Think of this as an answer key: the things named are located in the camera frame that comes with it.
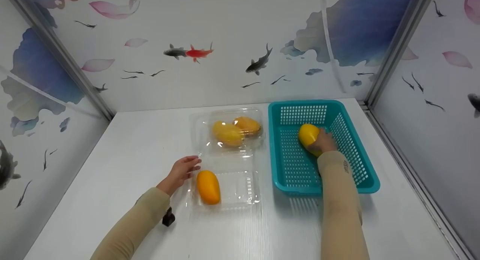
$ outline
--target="mango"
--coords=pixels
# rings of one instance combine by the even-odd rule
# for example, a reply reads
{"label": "mango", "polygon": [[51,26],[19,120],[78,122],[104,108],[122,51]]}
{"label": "mango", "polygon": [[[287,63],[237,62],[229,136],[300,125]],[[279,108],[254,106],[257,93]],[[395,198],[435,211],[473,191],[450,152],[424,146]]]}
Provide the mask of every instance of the mango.
{"label": "mango", "polygon": [[197,175],[197,189],[200,198],[207,205],[220,203],[220,185],[215,174],[208,170],[200,171]]}
{"label": "mango", "polygon": [[[312,124],[303,124],[298,131],[298,139],[300,143],[307,149],[307,147],[317,140],[317,136],[320,132],[320,129]],[[310,151],[310,153],[314,154],[316,157],[319,157],[322,152],[321,151]]]}
{"label": "mango", "polygon": [[260,123],[249,118],[248,116],[240,116],[233,120],[233,124],[240,128],[246,136],[253,136],[260,131]]}
{"label": "mango", "polygon": [[216,121],[211,128],[215,138],[229,147],[241,147],[245,135],[243,135],[240,128],[233,124],[228,124],[222,121]]}

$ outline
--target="teal plastic basket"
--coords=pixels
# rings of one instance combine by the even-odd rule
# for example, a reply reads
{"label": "teal plastic basket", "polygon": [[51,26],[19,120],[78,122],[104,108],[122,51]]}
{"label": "teal plastic basket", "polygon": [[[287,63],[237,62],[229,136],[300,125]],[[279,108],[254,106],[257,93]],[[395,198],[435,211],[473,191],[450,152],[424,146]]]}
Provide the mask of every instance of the teal plastic basket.
{"label": "teal plastic basket", "polygon": [[268,107],[271,175],[275,186],[289,196],[321,196],[317,158],[298,140],[300,126],[323,127],[335,138],[350,162],[358,193],[380,188],[377,173],[353,127],[345,106],[334,100],[282,101]]}

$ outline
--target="white table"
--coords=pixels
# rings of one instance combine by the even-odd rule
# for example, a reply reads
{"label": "white table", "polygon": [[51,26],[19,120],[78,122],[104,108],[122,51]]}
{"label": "white table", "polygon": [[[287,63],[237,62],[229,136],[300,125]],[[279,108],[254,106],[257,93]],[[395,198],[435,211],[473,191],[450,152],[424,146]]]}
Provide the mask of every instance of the white table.
{"label": "white table", "polygon": [[[361,195],[372,260],[450,260],[454,256],[354,99],[341,99],[381,182]],[[253,104],[267,124],[268,104]],[[190,115],[240,106],[118,113],[51,216],[26,260],[85,260],[138,197],[194,154]],[[176,222],[159,224],[135,259],[319,259],[321,200],[288,198],[272,184],[268,134],[254,159],[261,200],[253,209],[192,212],[187,187],[171,202]]]}

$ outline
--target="beige arm sleeve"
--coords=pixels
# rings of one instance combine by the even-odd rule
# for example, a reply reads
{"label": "beige arm sleeve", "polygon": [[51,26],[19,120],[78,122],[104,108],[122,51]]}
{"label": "beige arm sleeve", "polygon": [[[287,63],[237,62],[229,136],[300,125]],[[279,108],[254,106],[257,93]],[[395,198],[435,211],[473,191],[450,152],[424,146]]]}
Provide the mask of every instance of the beige arm sleeve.
{"label": "beige arm sleeve", "polygon": [[322,260],[370,259],[350,164],[338,151],[322,154],[317,162],[324,190]]}
{"label": "beige arm sleeve", "polygon": [[90,260],[130,260],[169,206],[170,196],[149,189],[103,238]]}

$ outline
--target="human hand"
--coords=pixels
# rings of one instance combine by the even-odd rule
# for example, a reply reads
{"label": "human hand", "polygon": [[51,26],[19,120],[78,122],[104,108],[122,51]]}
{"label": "human hand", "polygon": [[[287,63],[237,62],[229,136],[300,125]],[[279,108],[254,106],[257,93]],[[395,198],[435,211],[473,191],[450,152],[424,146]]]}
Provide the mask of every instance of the human hand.
{"label": "human hand", "polygon": [[198,156],[187,156],[177,160],[168,174],[156,187],[164,193],[172,196],[173,193],[180,188],[185,180],[191,178],[194,174],[192,171],[197,171],[200,166],[197,165],[202,162]]}
{"label": "human hand", "polygon": [[331,133],[326,133],[324,128],[320,128],[320,132],[317,135],[317,140],[307,147],[311,151],[322,151],[323,153],[328,151],[336,151],[336,142]]}

